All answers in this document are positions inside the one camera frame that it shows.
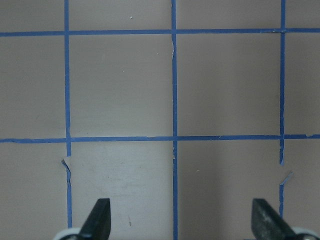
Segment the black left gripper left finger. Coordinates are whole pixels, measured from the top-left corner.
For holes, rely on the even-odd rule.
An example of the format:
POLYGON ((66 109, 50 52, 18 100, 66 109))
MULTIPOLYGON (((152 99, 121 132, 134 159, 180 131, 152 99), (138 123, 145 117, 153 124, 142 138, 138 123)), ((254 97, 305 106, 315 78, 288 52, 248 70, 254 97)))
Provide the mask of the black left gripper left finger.
POLYGON ((80 240, 108 240, 111 234, 111 203, 99 198, 93 206, 78 236, 80 240))

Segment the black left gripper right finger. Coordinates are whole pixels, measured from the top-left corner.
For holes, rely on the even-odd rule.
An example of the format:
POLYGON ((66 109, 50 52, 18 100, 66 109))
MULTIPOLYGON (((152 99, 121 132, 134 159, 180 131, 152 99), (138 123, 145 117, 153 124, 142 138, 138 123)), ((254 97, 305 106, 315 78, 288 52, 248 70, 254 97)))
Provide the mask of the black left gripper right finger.
POLYGON ((292 228, 263 198, 254 198, 251 207, 251 231, 256 240, 294 240, 292 228))

